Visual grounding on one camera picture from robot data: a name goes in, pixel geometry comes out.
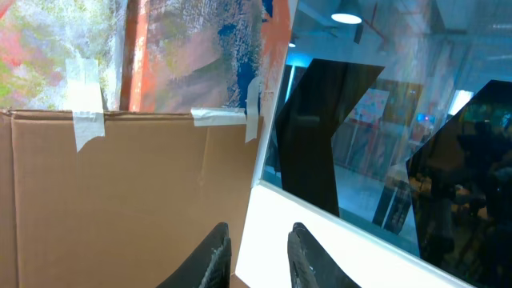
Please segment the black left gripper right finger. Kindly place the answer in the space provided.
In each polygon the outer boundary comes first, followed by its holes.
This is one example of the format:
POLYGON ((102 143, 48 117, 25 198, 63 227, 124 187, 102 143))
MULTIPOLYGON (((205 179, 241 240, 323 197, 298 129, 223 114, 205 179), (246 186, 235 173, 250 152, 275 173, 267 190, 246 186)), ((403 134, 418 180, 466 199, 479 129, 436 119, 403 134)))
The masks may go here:
POLYGON ((287 255, 293 288, 359 288, 301 222, 288 234, 287 255))

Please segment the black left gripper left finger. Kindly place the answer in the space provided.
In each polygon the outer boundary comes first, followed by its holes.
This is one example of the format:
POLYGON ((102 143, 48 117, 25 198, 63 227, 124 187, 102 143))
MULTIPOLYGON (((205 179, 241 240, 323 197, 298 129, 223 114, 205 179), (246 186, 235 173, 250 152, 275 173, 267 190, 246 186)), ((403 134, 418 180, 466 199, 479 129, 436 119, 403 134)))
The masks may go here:
POLYGON ((229 288, 231 258, 229 226, 220 222, 157 288, 229 288))

